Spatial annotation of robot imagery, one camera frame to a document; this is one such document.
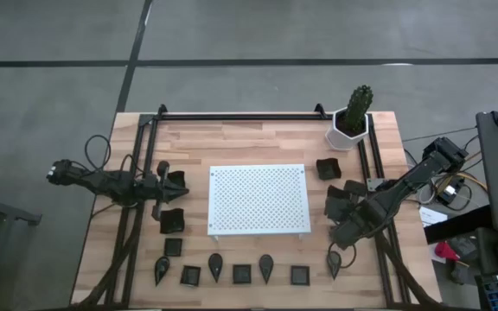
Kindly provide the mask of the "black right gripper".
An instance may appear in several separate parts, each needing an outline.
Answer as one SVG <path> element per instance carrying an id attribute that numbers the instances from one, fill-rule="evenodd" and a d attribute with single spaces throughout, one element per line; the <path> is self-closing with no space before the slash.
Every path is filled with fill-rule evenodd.
<path id="1" fill-rule="evenodd" d="M 345 250 L 362 238 L 371 238 L 381 230 L 381 204 L 376 199 L 354 204 L 354 209 L 329 230 L 331 241 Z"/>

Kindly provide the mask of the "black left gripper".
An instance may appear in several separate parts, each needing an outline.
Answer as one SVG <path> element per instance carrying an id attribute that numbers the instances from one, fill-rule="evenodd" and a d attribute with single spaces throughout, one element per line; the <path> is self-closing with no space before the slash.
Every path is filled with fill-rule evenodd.
<path id="1" fill-rule="evenodd" d="M 156 203 L 153 206 L 151 216 L 154 220 L 161 219 L 161 205 L 168 199 L 167 195 L 167 180 L 169 175 L 170 164 L 167 161 L 160 161 L 156 168 L 156 174 L 151 171 L 144 175 L 144 191 L 145 198 L 147 200 L 155 200 Z M 173 181 L 169 181 L 169 191 L 178 193 L 171 194 L 169 196 L 169 202 L 176 200 L 189 192 L 189 189 L 185 187 L 184 184 L 176 184 Z"/>

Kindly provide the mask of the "black teardrop plate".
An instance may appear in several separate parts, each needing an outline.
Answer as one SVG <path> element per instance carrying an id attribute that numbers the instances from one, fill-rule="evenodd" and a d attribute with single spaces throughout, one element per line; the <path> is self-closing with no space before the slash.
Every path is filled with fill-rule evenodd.
<path id="1" fill-rule="evenodd" d="M 154 266 L 154 280 L 157 286 L 166 276 L 170 267 L 170 260 L 166 256 L 159 257 Z"/>
<path id="2" fill-rule="evenodd" d="M 208 258 L 207 264 L 214 281 L 218 282 L 220 280 L 220 274 L 223 268 L 222 255 L 219 253 L 211 254 Z"/>
<path id="3" fill-rule="evenodd" d="M 263 277 L 263 279 L 265 281 L 265 284 L 267 284 L 270 280 L 271 273 L 273 271 L 273 267 L 274 267 L 274 261 L 270 255 L 264 254 L 260 257 L 259 270 L 260 270 L 261 276 Z"/>
<path id="4" fill-rule="evenodd" d="M 329 274 L 335 280 L 342 267 L 342 258 L 337 251 L 329 251 L 326 257 L 326 262 L 329 269 Z"/>

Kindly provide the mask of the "white paper sheet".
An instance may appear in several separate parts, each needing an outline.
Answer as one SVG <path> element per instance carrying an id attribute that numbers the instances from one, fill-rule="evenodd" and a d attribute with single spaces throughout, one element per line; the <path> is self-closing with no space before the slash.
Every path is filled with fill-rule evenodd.
<path id="1" fill-rule="evenodd" d="M 444 222 L 448 219 L 448 215 L 444 213 L 437 212 L 435 210 L 431 210 L 425 206 L 421 206 L 418 209 L 420 219 L 422 221 L 423 227 L 427 227 L 429 225 L 434 225 L 437 223 Z"/>

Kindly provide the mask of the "white perforated metal shelf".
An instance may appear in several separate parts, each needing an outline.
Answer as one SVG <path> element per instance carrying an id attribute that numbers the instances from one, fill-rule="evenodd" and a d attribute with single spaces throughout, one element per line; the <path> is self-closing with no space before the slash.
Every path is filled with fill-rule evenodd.
<path id="1" fill-rule="evenodd" d="M 310 233 L 310 205 L 303 164 L 209 168 L 208 236 Z"/>

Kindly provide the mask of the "white hexagonal plant pot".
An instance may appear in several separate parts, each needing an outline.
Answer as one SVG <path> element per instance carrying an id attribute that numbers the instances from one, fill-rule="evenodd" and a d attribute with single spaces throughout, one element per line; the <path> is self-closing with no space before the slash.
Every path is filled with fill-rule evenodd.
<path id="1" fill-rule="evenodd" d="M 337 124 L 345 114 L 347 108 L 334 111 L 332 115 L 332 122 L 330 128 L 325 134 L 325 138 L 330 148 L 336 151 L 349 151 L 361 142 L 369 133 L 369 116 L 365 115 L 361 123 L 362 129 L 358 130 L 356 134 L 346 134 L 342 131 Z"/>

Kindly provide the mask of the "red plastic object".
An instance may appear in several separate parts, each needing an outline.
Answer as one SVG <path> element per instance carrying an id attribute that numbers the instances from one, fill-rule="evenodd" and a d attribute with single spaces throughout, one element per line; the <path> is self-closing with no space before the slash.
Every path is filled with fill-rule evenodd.
<path id="1" fill-rule="evenodd" d="M 440 242 L 434 248 L 435 259 L 441 263 L 446 263 L 450 261 L 459 261 L 460 256 L 450 247 L 447 242 Z"/>

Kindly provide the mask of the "black diagonal beam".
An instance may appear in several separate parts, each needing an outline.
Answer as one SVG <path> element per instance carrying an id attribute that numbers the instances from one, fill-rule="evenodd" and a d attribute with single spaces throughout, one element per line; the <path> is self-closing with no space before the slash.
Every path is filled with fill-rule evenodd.
<path id="1" fill-rule="evenodd" d="M 490 206 L 482 206 L 443 222 L 426 226 L 425 237 L 428 244 L 434 244 L 458 235 L 473 232 L 477 228 L 491 228 L 492 225 Z"/>

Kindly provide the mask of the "green cactus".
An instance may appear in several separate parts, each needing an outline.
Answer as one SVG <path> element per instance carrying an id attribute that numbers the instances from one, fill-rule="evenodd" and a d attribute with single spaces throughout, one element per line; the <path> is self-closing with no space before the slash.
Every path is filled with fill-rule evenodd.
<path id="1" fill-rule="evenodd" d="M 362 120 L 373 102 L 373 91 L 370 86 L 358 86 L 352 93 L 344 116 L 344 125 L 347 130 L 357 132 L 361 130 Z"/>

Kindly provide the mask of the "black aluminium table frame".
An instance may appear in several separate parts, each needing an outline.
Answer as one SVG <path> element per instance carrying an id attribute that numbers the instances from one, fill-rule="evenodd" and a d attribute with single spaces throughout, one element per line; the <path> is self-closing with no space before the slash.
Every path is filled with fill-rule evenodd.
<path id="1" fill-rule="evenodd" d="M 118 272 L 113 303 L 143 309 L 306 309 L 383 308 L 412 293 L 387 258 L 380 257 L 371 239 L 362 239 L 342 253 L 343 268 L 332 279 L 326 264 L 331 247 L 329 220 L 324 215 L 328 185 L 318 178 L 316 161 L 335 152 L 326 142 L 329 121 L 318 112 L 232 112 L 163 114 L 142 126 L 136 112 L 119 113 L 110 142 L 110 168 L 117 168 L 134 150 L 141 165 L 155 168 L 167 161 L 185 173 L 189 193 L 172 206 L 184 210 L 182 255 L 173 257 L 169 271 L 156 286 L 154 266 L 163 254 L 165 237 L 146 206 L 137 254 Z M 296 235 L 208 236 L 208 185 L 212 166 L 303 164 L 310 204 L 311 233 Z M 223 257 L 220 280 L 208 268 L 213 253 Z M 268 254 L 274 267 L 267 284 L 259 259 Z M 252 282 L 233 284 L 233 265 L 250 264 Z M 201 268 L 198 287 L 180 284 L 184 265 Z M 310 267 L 310 286 L 291 285 L 291 266 Z"/>

